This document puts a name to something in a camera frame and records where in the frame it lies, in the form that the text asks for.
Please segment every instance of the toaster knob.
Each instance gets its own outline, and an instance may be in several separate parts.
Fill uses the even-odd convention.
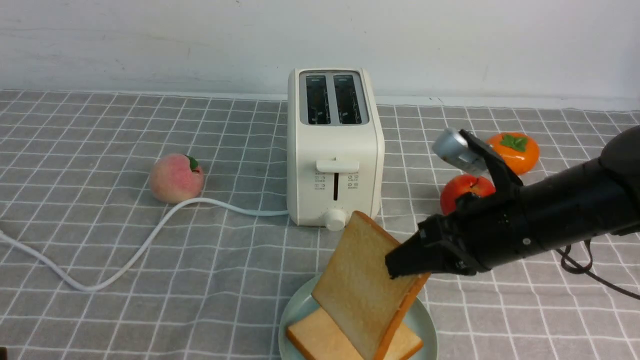
[[[329,210],[324,213],[324,225],[331,231],[340,231],[347,222],[347,215],[342,210]]]

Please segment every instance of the toaster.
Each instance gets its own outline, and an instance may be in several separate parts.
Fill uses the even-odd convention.
[[[354,211],[375,217],[385,139],[364,69],[289,75],[287,209],[300,226],[338,231]]]

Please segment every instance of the white cable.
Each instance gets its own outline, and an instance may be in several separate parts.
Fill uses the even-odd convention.
[[[258,211],[258,210],[241,209],[241,208],[238,208],[237,206],[233,206],[231,204],[227,204],[226,202],[222,202],[222,201],[214,200],[214,199],[208,199],[206,197],[195,197],[193,199],[185,200],[185,201],[181,202],[180,204],[177,204],[176,206],[174,206],[171,210],[169,210],[169,212],[162,218],[162,220],[160,220],[160,222],[158,223],[156,228],[151,232],[149,237],[142,244],[140,249],[138,249],[138,251],[131,257],[131,259],[120,270],[118,270],[117,273],[113,274],[113,276],[111,276],[109,279],[106,279],[105,281],[103,281],[103,282],[101,282],[99,284],[93,285],[93,286],[86,286],[86,285],[82,285],[81,283],[77,282],[76,280],[71,278],[71,276],[69,276],[69,274],[64,272],[58,265],[56,265],[56,263],[51,261],[51,259],[49,259],[46,256],[44,256],[43,254],[37,252],[36,250],[33,250],[31,247],[28,247],[27,245],[22,244],[19,241],[16,241],[16,240],[10,238],[9,236],[5,235],[2,232],[2,230],[0,230],[0,240],[4,240],[4,241],[10,243],[11,245],[17,247],[18,249],[20,249],[20,250],[32,255],[33,257],[37,258],[38,260],[42,261],[48,267],[50,267],[53,271],[55,271],[56,274],[58,274],[67,284],[71,285],[71,287],[73,287],[73,288],[75,288],[77,290],[80,290],[80,291],[85,291],[85,292],[98,291],[98,290],[102,290],[102,289],[106,288],[107,286],[113,284],[114,281],[118,280],[118,278],[120,278],[120,276],[122,276],[122,274],[124,274],[128,269],[130,269],[131,266],[133,266],[133,264],[140,258],[140,256],[142,256],[142,254],[147,249],[147,247],[149,247],[149,244],[151,244],[151,241],[156,237],[156,235],[162,229],[164,224],[167,221],[169,221],[169,219],[173,216],[173,214],[175,214],[176,211],[178,211],[179,209],[183,208],[184,206],[187,206],[189,204],[193,204],[195,202],[206,202],[208,204],[214,204],[214,205],[221,206],[223,208],[227,208],[229,210],[235,211],[235,212],[240,213],[240,214],[251,215],[251,216],[255,216],[255,217],[277,217],[277,216],[288,215],[289,214],[288,211]]]

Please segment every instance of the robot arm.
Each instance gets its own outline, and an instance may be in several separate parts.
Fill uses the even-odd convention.
[[[387,254],[391,278],[475,275],[594,236],[640,231],[640,126],[613,138],[600,157],[528,186],[484,142],[464,130],[454,135],[467,154],[443,160],[467,172],[487,169],[496,192],[463,195],[453,213],[419,223]],[[456,164],[461,161],[466,167]]]

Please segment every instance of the peach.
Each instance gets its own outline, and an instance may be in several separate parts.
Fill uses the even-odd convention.
[[[177,204],[200,194],[204,173],[191,156],[169,154],[156,162],[149,175],[149,184],[156,199]]]

